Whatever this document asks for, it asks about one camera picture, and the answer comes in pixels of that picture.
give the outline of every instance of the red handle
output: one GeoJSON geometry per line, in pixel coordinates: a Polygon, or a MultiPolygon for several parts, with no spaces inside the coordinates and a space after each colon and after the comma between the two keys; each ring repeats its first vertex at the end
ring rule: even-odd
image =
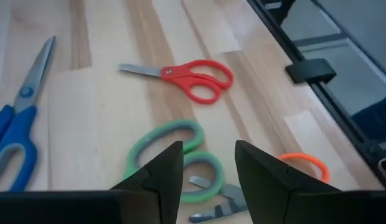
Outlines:
{"type": "Polygon", "coordinates": [[[200,79],[200,78],[194,78],[194,77],[184,77],[184,78],[175,78],[169,80],[169,82],[177,85],[179,88],[181,88],[183,91],[185,91],[186,95],[195,101],[196,103],[202,103],[202,104],[212,104],[215,103],[222,92],[222,90],[214,84],[213,82],[210,82],[205,79],[200,79]],[[210,88],[214,92],[214,97],[213,98],[201,98],[193,94],[192,92],[192,87],[193,86],[205,86],[207,88],[210,88]]]}
{"type": "Polygon", "coordinates": [[[189,80],[190,86],[191,86],[191,82],[196,83],[197,85],[201,85],[199,84],[198,80],[208,80],[214,83],[215,85],[223,89],[226,89],[230,87],[233,83],[233,73],[229,70],[229,68],[214,60],[194,60],[184,65],[168,66],[161,69],[161,78],[165,81],[174,82],[174,83],[178,82],[180,85],[183,85],[183,82],[187,82],[185,81],[186,79],[183,77],[195,77],[193,81],[189,80]],[[221,82],[220,80],[210,75],[191,72],[191,68],[197,67],[197,66],[209,66],[213,68],[218,68],[219,70],[223,71],[224,74],[228,77],[228,81],[221,82]]]}

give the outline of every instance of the blue scissors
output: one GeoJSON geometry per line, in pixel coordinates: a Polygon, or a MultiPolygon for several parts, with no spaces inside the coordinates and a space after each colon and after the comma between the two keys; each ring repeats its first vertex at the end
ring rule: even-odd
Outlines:
{"type": "Polygon", "coordinates": [[[5,105],[0,111],[0,176],[16,151],[24,153],[23,165],[10,189],[13,192],[25,189],[37,162],[37,149],[30,140],[30,129],[37,114],[34,103],[49,69],[55,40],[53,36],[44,44],[20,87],[13,106],[5,105]]]}

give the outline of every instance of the black frame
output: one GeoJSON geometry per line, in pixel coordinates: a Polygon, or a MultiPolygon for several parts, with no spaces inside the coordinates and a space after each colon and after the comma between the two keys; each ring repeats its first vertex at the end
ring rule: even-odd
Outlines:
{"type": "MultiPolygon", "coordinates": [[[[291,39],[281,29],[274,20],[272,15],[266,10],[260,0],[247,0],[258,17],[263,21],[264,25],[271,32],[281,48],[293,63],[305,60],[302,53],[297,49],[291,39]]],[[[386,152],[381,149],[377,142],[371,141],[353,122],[351,117],[342,107],[340,102],[331,93],[324,82],[308,83],[313,92],[318,96],[323,105],[326,107],[331,116],[336,120],[337,124],[343,130],[345,135],[356,148],[357,152],[362,156],[367,165],[372,169],[382,185],[386,188],[386,178],[379,170],[379,162],[386,157],[386,152]]]]}

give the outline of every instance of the blue handle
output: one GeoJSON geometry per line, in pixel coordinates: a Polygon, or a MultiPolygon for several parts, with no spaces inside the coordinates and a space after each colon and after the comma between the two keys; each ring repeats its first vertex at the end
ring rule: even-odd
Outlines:
{"type": "Polygon", "coordinates": [[[0,176],[14,152],[22,150],[25,158],[10,191],[23,191],[37,162],[37,149],[30,140],[30,130],[37,108],[30,106],[16,114],[0,142],[0,176]]]}
{"type": "Polygon", "coordinates": [[[4,136],[7,127],[9,127],[14,116],[14,110],[11,106],[5,105],[0,111],[0,142],[4,136]]]}

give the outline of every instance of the orange handle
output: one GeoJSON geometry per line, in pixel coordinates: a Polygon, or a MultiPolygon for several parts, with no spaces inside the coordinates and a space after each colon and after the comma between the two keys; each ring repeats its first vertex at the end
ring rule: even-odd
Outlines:
{"type": "Polygon", "coordinates": [[[315,164],[322,171],[321,180],[327,184],[330,182],[329,168],[327,168],[325,163],[323,163],[320,159],[318,159],[316,157],[310,156],[310,155],[305,154],[305,153],[294,152],[294,153],[283,154],[279,157],[279,159],[280,160],[283,160],[283,159],[304,159],[306,161],[309,161],[309,162],[315,164]]]}
{"type": "Polygon", "coordinates": [[[193,101],[203,104],[215,103],[220,97],[221,89],[226,89],[233,83],[233,73],[229,68],[213,60],[195,60],[184,65],[164,67],[161,69],[161,78],[183,89],[193,101]],[[197,66],[218,68],[225,73],[228,81],[221,82],[210,75],[191,72],[191,68],[197,66]],[[206,86],[210,88],[214,92],[214,97],[206,99],[195,96],[191,91],[193,86],[206,86]]]}

